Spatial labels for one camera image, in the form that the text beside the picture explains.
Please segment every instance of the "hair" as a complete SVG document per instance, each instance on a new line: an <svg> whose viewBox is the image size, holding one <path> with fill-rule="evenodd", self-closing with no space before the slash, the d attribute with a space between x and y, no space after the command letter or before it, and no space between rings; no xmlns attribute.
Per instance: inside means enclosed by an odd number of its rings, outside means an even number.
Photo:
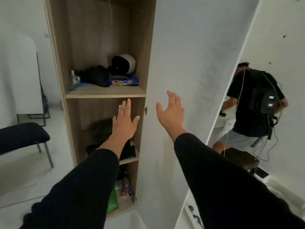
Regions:
<svg viewBox="0 0 305 229"><path fill-rule="evenodd" d="M237 65L237 67L243 67L243 66L249 66L250 63L249 62L241 62Z"/></svg>

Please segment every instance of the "green bag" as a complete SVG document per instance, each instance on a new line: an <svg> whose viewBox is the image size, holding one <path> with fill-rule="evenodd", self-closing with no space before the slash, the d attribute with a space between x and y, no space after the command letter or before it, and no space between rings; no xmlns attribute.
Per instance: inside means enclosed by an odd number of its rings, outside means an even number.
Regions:
<svg viewBox="0 0 305 229"><path fill-rule="evenodd" d="M107 213L115 210L116 208L117 208L117 198L116 198L115 187L113 187L112 192L110 194L109 201L108 201Z"/></svg>

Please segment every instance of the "black long sleeve shirt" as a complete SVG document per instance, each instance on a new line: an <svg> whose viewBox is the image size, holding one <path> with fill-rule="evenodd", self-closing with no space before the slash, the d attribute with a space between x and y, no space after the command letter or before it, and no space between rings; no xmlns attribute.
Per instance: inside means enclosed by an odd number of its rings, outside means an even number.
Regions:
<svg viewBox="0 0 305 229"><path fill-rule="evenodd" d="M174 149L206 229L305 228L263 183L194 135L180 135ZM118 170L112 151L96 150L32 206L21 229L103 228Z"/></svg>

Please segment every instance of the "person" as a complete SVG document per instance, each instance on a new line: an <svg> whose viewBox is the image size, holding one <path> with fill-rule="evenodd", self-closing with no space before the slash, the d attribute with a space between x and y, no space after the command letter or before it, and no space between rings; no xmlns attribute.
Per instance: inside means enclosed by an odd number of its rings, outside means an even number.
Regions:
<svg viewBox="0 0 305 229"><path fill-rule="evenodd" d="M255 148L262 142L265 143L267 140L266 136L269 135L270 132L268 119L266 117L261 117L257 113L251 111L248 107L253 89L255 88L254 78L250 74L253 71L254 69L249 67L248 62L240 63L237 66L233 81L227 93L227 96L229 96L230 99L226 100L221 108L221 111L223 111L237 105L236 122L234 128L224 134L219 141L213 145L213 150L218 153L222 153L224 150L231 147L240 151L246 151L250 147ZM260 72L265 75L276 89L276 93L280 100L274 113L277 114L288 106L288 101L278 87L273 76L265 71Z"/></svg>
<svg viewBox="0 0 305 229"><path fill-rule="evenodd" d="M204 228L305 228L305 222L263 183L188 133L180 96L167 94L168 107L163 111L157 103L157 116L173 141ZM128 99L113 118L110 138L32 206L21 229L103 228L118 158L139 121L139 116L131 121L130 109Z"/></svg>

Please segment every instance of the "white cabinet door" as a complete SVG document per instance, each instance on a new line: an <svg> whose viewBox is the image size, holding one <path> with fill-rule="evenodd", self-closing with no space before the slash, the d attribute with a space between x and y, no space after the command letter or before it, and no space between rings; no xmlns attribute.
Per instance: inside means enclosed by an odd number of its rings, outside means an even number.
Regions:
<svg viewBox="0 0 305 229"><path fill-rule="evenodd" d="M259 0L157 0L136 207L147 229L175 227L188 185L156 116L181 95L185 128L206 142Z"/></svg>

